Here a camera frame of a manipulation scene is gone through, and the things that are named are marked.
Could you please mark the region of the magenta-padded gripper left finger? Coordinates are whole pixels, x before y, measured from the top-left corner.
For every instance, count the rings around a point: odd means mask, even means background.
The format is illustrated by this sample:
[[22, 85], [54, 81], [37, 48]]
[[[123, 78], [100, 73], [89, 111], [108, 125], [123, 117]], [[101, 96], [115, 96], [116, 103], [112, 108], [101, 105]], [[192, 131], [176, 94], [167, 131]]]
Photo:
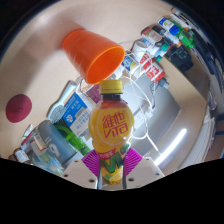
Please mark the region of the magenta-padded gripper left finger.
[[63, 178], [84, 188], [100, 189], [101, 171], [97, 153], [92, 150], [82, 159], [74, 159], [64, 171]]

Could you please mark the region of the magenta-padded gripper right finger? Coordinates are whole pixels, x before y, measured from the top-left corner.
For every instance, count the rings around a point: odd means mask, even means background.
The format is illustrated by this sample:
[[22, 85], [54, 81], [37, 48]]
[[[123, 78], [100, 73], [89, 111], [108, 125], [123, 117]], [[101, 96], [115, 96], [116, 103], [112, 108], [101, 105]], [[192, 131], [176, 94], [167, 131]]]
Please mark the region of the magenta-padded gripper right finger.
[[128, 150], [123, 167], [124, 189], [143, 187], [163, 177], [164, 174], [151, 157], [142, 157], [132, 148]]

